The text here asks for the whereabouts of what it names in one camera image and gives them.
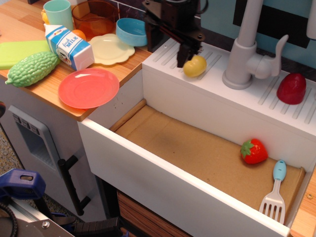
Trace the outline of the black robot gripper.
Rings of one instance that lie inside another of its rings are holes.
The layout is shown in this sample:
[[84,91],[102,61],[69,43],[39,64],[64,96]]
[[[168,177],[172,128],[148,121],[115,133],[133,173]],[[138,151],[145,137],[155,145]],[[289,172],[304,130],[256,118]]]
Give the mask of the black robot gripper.
[[180,43],[178,68],[199,54],[200,41],[205,36],[197,26],[195,16],[204,13],[205,8],[199,10],[198,0],[145,0],[142,4],[149,52],[156,51],[167,35]]

